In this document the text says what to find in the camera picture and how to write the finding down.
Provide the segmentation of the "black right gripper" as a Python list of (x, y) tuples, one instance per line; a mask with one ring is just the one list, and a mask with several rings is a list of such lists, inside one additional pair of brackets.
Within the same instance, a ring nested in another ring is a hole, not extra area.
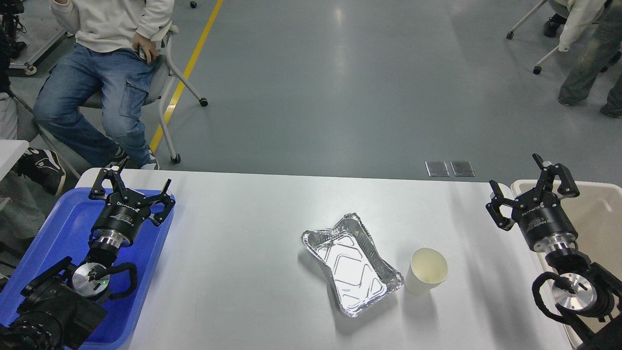
[[(533, 252), (551, 252), (553, 244), (575, 242), (578, 232), (561, 207), (560, 198), (553, 193), (553, 182), (560, 181), (557, 193), (562, 198), (574, 198), (580, 195), (569, 169), (560, 164), (544, 161), (538, 154), (532, 154), (541, 170), (535, 188), (522, 193), (515, 200), (504, 197), (499, 184), (490, 180), (491, 201), (485, 208), (495, 224), (509, 232), (518, 224), (527, 246)], [(505, 217), (501, 206), (512, 208), (512, 218)]]

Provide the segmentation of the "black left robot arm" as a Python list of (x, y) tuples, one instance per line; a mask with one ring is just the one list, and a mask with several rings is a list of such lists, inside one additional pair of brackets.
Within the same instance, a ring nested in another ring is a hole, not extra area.
[(113, 350), (133, 330), (176, 200), (101, 169), (65, 193), (1, 293), (3, 350)]

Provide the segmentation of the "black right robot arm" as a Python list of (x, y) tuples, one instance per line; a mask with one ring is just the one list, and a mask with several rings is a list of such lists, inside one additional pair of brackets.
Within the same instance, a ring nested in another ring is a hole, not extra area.
[(581, 350), (619, 350), (621, 317), (612, 312), (621, 308), (621, 281), (578, 250), (578, 232), (561, 206), (562, 199), (580, 195), (569, 169), (536, 153), (533, 159), (541, 171), (536, 185), (509, 199), (496, 181), (490, 181), (486, 209), (502, 230), (518, 224), (530, 250), (544, 253), (552, 268), (532, 284), (540, 311), (571, 327), (582, 341)]

